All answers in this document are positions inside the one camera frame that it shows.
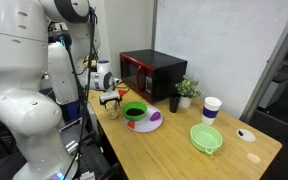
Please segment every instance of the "potted plant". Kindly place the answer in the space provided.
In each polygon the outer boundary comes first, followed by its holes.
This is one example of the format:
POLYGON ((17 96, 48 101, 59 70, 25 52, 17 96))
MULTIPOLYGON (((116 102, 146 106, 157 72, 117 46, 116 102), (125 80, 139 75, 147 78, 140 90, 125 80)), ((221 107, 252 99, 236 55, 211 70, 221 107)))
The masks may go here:
POLYGON ((197 87, 198 84, 198 80, 191 80, 185 75, 180 83, 175 84, 177 92, 181 95, 179 106, 187 108, 191 105, 193 98, 203 95, 197 87))

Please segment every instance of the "light green bowl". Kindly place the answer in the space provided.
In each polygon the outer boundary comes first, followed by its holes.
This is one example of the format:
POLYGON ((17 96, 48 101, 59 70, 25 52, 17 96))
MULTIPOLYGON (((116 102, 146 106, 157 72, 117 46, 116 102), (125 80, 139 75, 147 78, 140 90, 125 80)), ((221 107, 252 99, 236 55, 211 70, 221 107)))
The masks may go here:
POLYGON ((221 134, 203 123, 193 126, 190 134, 193 146, 207 154, 213 154, 223 143, 221 134))
POLYGON ((123 115, 128 120, 132 120, 132 121, 140 121, 140 120, 142 120, 145 117, 145 115, 146 115, 146 111, 147 111, 147 106, 144 103, 141 103, 141 102, 130 102, 130 103, 125 104, 123 106, 123 108, 122 108, 123 115), (141 109, 142 111, 144 111, 144 113, 140 114, 138 116, 127 115, 126 112, 129 109, 132 109, 132 108, 141 109))

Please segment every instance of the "whiteboard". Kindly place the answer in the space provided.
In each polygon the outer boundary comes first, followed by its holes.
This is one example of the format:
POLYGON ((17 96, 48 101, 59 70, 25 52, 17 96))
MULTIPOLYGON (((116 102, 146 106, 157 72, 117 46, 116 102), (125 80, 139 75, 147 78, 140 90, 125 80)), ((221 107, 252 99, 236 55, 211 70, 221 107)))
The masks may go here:
POLYGON ((240 118, 287 22, 288 0, 158 0, 155 50, 240 118))

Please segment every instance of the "black cup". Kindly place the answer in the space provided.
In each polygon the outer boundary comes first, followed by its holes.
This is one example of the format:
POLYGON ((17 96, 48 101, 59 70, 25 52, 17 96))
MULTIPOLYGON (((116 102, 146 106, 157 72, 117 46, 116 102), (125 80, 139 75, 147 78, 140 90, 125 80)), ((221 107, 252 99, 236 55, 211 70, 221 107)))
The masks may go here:
POLYGON ((181 95, 175 93, 169 96, 170 112, 176 113, 181 95))

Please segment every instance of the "microwave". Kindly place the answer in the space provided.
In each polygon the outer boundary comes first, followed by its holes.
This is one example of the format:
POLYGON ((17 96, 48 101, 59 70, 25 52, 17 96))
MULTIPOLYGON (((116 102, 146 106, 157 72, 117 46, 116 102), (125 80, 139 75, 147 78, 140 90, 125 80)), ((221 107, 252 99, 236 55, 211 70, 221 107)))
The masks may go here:
POLYGON ((176 92, 187 61, 151 49, 120 53, 121 79, 148 102, 156 102, 176 92))

